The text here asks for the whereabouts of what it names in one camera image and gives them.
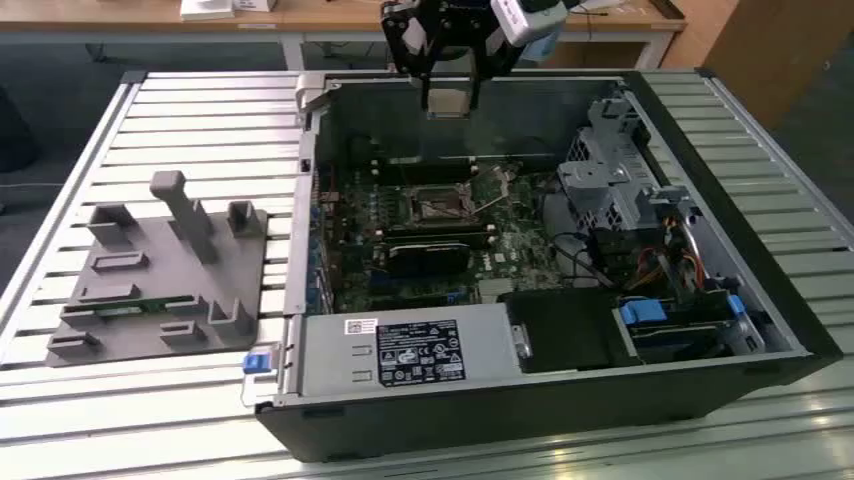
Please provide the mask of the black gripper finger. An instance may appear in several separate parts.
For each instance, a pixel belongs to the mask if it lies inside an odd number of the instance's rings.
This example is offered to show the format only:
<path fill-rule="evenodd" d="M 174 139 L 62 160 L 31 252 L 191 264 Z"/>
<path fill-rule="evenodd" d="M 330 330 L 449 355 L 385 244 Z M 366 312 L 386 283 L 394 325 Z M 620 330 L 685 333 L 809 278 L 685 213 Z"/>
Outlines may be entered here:
<path fill-rule="evenodd" d="M 496 17 L 477 17 L 469 21 L 469 48 L 469 112 L 473 113 L 480 106 L 482 83 L 509 74 L 518 60 L 518 48 L 509 43 Z"/>
<path fill-rule="evenodd" d="M 420 105 L 429 110 L 432 87 L 432 38 L 426 21 L 430 19 L 428 2 L 384 2 L 381 5 L 381 27 L 386 38 L 396 70 L 410 77 L 420 88 Z"/>

